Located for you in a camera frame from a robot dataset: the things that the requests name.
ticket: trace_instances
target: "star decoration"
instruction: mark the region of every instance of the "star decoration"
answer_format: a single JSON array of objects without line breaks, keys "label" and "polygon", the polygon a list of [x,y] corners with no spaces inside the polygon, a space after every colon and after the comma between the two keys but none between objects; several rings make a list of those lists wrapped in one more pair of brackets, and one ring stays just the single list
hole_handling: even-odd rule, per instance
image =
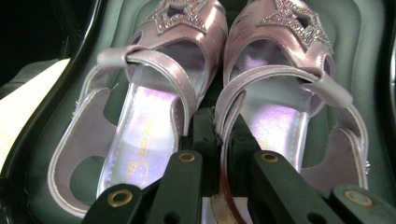
[{"label": "star decoration", "polygon": [[300,39],[306,49],[315,40],[332,50],[332,44],[321,27],[318,13],[309,8],[298,7],[289,0],[276,0],[277,11],[264,18],[259,25],[282,25],[289,27]]},{"label": "star decoration", "polygon": [[178,24],[189,25],[206,34],[205,24],[198,16],[205,4],[206,0],[162,0],[146,21],[155,21],[158,35]]}]

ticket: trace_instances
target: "rhinestone star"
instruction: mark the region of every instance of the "rhinestone star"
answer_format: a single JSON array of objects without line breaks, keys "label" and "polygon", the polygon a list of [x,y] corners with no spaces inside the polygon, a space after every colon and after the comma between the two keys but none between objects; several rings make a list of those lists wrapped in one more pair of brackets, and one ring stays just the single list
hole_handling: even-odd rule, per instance
[{"label": "rhinestone star", "polygon": [[289,0],[276,0],[277,11],[264,18],[259,25],[282,25],[294,31],[306,49],[315,40],[322,42],[332,50],[332,44],[321,27],[318,13],[304,7],[298,7]]},{"label": "rhinestone star", "polygon": [[189,25],[206,34],[205,24],[198,16],[206,2],[207,0],[162,0],[146,21],[155,21],[158,35],[178,24]]}]

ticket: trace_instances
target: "shoe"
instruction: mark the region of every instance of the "shoe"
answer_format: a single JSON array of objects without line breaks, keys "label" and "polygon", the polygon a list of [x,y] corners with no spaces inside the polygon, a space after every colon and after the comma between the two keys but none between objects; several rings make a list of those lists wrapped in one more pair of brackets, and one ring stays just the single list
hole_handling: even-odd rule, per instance
[{"label": "shoe", "polygon": [[[299,0],[253,0],[235,19],[224,50],[224,89],[215,109],[222,140],[220,194],[212,199],[219,223],[244,223],[228,182],[228,143],[242,115],[261,149],[282,154],[314,188],[367,188],[368,135],[352,96],[332,78],[332,46],[318,14]],[[307,124],[323,105],[338,120],[323,162],[302,169]]]},{"label": "shoe", "polygon": [[[89,206],[73,196],[69,182],[90,156],[106,157],[97,195],[119,183],[143,189],[161,178],[216,74],[227,35],[219,2],[162,0],[129,46],[99,54],[49,165],[49,189],[57,204],[84,217]],[[103,110],[111,91],[110,71],[121,68],[129,89],[114,127]]]}]

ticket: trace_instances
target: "beige surface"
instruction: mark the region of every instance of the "beige surface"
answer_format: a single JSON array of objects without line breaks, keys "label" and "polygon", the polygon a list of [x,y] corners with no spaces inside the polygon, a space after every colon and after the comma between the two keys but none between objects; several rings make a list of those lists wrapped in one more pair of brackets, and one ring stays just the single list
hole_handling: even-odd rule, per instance
[{"label": "beige surface", "polygon": [[0,169],[26,121],[69,63],[59,61],[0,100]]}]

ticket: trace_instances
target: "sandal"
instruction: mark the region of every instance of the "sandal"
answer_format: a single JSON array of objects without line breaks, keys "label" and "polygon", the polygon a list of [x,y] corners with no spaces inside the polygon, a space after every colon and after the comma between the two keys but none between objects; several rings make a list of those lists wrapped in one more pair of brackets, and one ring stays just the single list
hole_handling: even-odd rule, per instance
[{"label": "sandal", "polygon": [[[212,199],[220,223],[244,223],[228,182],[228,143],[239,114],[261,149],[282,154],[314,188],[339,184],[367,188],[368,135],[352,97],[334,77],[332,46],[318,14],[299,0],[249,1],[235,19],[224,50],[224,89],[215,110],[222,140],[220,194]],[[323,162],[303,168],[307,124],[323,105],[338,120]]]},{"label": "sandal", "polygon": [[[85,216],[89,206],[74,197],[69,182],[92,155],[106,157],[97,195],[119,183],[143,189],[161,178],[216,74],[227,34],[219,2],[162,0],[130,46],[98,55],[49,165],[49,190],[62,209]],[[120,68],[130,84],[114,127],[103,110],[111,92],[109,72]]]}]

